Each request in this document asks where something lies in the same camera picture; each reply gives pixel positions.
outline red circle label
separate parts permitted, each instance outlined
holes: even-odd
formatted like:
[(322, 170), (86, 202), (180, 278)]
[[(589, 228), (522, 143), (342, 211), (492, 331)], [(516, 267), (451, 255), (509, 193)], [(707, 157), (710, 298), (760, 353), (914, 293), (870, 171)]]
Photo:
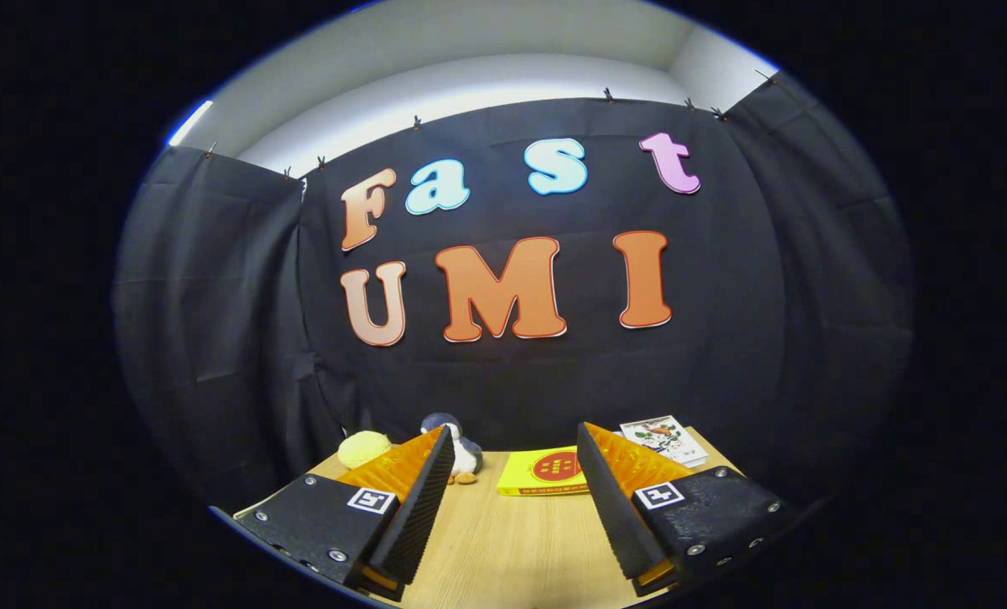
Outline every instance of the red circle label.
[(543, 482), (562, 482), (582, 473), (575, 451), (547, 454), (534, 463), (531, 474)]

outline ceiling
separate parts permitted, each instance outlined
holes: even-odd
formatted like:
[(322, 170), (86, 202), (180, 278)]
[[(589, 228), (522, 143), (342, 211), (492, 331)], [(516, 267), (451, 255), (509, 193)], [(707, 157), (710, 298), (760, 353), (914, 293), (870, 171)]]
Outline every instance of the ceiling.
[(667, 71), (696, 24), (641, 0), (385, 0), (312, 29), (237, 74), (183, 146), (238, 156), (338, 94), (419, 66), (508, 53)]

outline letter t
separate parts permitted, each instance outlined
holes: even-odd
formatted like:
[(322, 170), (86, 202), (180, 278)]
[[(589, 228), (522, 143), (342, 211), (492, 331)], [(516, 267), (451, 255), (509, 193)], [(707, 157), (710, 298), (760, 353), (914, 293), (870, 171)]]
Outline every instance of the letter t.
[(690, 195), (700, 189), (700, 178), (685, 173), (685, 163), (681, 161), (681, 157), (689, 156), (688, 147), (674, 143), (669, 134), (654, 134), (639, 142), (638, 147), (655, 153), (659, 176), (671, 190)]

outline white wall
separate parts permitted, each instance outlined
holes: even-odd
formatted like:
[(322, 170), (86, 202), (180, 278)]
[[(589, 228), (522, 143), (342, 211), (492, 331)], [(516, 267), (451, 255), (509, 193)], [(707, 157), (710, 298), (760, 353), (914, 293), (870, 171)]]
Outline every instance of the white wall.
[(689, 96), (670, 73), (612, 59), (557, 54), (459, 59), (385, 78), (325, 101), (265, 135), (238, 158), (274, 171), (292, 166), (291, 176), (299, 177), (318, 165), (316, 156), (329, 161), (411, 128), (414, 115), (429, 123), (517, 102), (601, 98), (605, 87), (620, 99), (683, 105)]
[(697, 108), (728, 111), (763, 84), (757, 69), (767, 77), (777, 71), (766, 59), (701, 26), (689, 35), (670, 73), (689, 92)]

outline orange letter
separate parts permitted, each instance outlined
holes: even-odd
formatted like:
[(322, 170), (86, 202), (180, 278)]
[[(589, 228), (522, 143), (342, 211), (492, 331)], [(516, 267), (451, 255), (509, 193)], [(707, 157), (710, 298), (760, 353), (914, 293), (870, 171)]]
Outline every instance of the orange letter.
[(384, 190), (379, 189), (379, 186), (391, 188), (398, 178), (395, 169), (384, 169), (341, 193), (341, 202), (345, 204), (342, 252), (351, 251), (376, 236), (376, 226), (369, 223), (369, 213), (372, 213), (373, 218), (379, 218), (384, 213)]
[(669, 244), (666, 236), (653, 231), (622, 233), (612, 240), (628, 273), (628, 307), (620, 313), (623, 327), (660, 326), (673, 316), (662, 296), (662, 251)]
[(387, 302), (387, 325), (372, 323), (369, 317), (369, 297), (365, 294), (365, 284), (369, 282), (369, 271), (357, 269), (341, 275), (341, 287), (345, 289), (345, 305), (349, 309), (349, 325), (357, 338), (376, 347), (390, 347), (406, 333), (406, 309), (402, 305), (402, 282), (406, 274), (403, 262), (388, 262), (376, 268), (376, 277), (384, 282), (384, 300)]
[(548, 338), (568, 330), (568, 322), (557, 315), (553, 285), (553, 259), (560, 252), (555, 239), (532, 238), (515, 244), (503, 275), (495, 275), (472, 247), (450, 247), (437, 254), (437, 266), (447, 274), (450, 325), (442, 335), (451, 342), (480, 338), (473, 323), (477, 309), (492, 336), (503, 336), (512, 307), (519, 302), (519, 320), (512, 331), (519, 338)]

